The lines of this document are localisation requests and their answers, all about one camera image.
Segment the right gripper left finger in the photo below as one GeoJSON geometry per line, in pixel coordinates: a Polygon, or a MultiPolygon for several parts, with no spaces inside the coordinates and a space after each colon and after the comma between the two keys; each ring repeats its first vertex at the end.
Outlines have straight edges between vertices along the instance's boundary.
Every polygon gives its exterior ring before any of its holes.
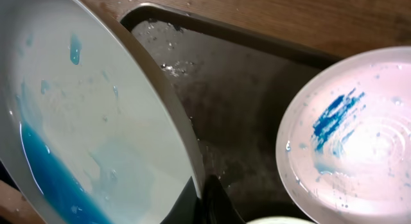
{"type": "Polygon", "coordinates": [[[202,204],[197,196],[195,183],[190,178],[180,193],[177,201],[161,224],[201,224],[202,204]]]}

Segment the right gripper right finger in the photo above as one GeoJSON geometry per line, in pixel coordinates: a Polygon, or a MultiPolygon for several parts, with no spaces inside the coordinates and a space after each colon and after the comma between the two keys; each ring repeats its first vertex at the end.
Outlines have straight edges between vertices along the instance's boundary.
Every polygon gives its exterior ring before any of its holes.
{"type": "Polygon", "coordinates": [[[203,190],[207,224],[245,224],[216,175],[209,175],[203,190]]]}

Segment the white plate blue stain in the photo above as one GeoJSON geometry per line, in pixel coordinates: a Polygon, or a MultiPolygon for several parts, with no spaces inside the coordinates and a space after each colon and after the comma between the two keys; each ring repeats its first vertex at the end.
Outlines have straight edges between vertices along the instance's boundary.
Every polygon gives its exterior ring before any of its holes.
{"type": "Polygon", "coordinates": [[[161,223],[205,179],[165,74],[85,0],[1,0],[1,162],[46,223],[161,223]]]}
{"type": "Polygon", "coordinates": [[[346,58],[310,80],[279,125],[276,164],[317,223],[410,222],[410,48],[346,58]]]}

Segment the dark brown tray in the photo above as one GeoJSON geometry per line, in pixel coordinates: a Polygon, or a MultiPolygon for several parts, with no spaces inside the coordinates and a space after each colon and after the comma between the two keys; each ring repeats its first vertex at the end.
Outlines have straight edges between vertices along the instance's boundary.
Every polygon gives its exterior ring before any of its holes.
{"type": "Polygon", "coordinates": [[[120,22],[173,85],[205,172],[219,178],[240,216],[304,218],[277,171],[276,135],[293,97],[338,58],[153,3],[120,22]]]}

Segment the white plate blue stain front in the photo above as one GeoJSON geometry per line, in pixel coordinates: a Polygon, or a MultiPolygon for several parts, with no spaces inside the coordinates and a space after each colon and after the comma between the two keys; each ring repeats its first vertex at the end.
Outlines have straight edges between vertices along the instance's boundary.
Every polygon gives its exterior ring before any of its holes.
{"type": "Polygon", "coordinates": [[[410,48],[346,58],[310,80],[279,125],[276,164],[317,223],[410,222],[410,48]]]}

